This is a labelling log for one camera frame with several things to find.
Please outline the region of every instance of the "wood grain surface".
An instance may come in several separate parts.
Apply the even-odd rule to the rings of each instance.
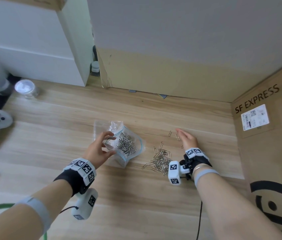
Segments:
[[[95,77],[87,87],[34,82],[41,89],[38,99],[14,93],[4,107],[14,124],[0,131],[0,203],[16,202],[41,189],[81,157],[93,141],[95,120],[123,121],[146,141],[144,153],[125,169],[98,169],[92,187],[99,198],[91,217],[78,221],[70,211],[62,213],[48,231],[49,240],[195,239],[200,197],[194,183],[172,186],[162,173],[141,169],[161,141],[172,159],[183,158],[175,128],[197,136],[214,168],[245,195],[229,103],[103,89]],[[67,206],[75,201],[73,197]],[[203,209],[199,239],[213,238]]]

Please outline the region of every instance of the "person's right arm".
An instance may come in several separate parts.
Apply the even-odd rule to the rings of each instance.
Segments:
[[[185,150],[198,147],[194,136],[181,129],[177,129],[177,133]],[[207,168],[211,167],[206,164],[197,165],[193,178]],[[200,177],[197,190],[217,239],[282,240],[282,232],[218,174],[207,173]]]

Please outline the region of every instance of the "clear plastic bag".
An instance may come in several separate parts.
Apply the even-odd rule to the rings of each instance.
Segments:
[[[93,126],[93,139],[104,132],[111,131],[114,133],[115,140],[107,140],[104,142],[109,151],[115,150],[117,153],[110,157],[106,165],[125,168],[131,158],[140,155],[145,150],[145,141],[136,133],[124,126],[123,121],[105,121],[95,120]],[[121,140],[129,140],[129,152],[124,150],[119,142]]]

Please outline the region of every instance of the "gray elastic band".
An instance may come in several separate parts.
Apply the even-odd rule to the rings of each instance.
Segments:
[[[45,234],[47,230],[49,230],[51,223],[52,223],[51,218],[50,218],[50,213],[47,210],[47,207],[40,200],[29,196],[15,203],[15,205],[18,205],[18,204],[26,204],[30,206],[32,209],[34,209],[35,212],[37,212],[37,214],[41,218],[41,222],[43,225],[43,234]]]
[[[194,183],[195,183],[195,186],[197,186],[198,184],[198,180],[200,177],[202,177],[203,175],[207,174],[207,173],[216,173],[216,174],[219,174],[217,171],[215,171],[214,169],[204,169],[202,170],[201,172],[199,172],[196,176],[195,176],[195,180],[194,180]]]

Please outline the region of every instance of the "forearm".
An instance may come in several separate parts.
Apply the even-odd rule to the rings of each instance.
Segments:
[[[218,174],[203,175],[197,188],[217,239],[282,239],[282,232]]]
[[[34,193],[48,209],[54,221],[72,196],[72,188],[65,180],[57,180]],[[19,204],[0,214],[0,240],[37,240],[41,237],[43,225],[38,214],[31,207]]]

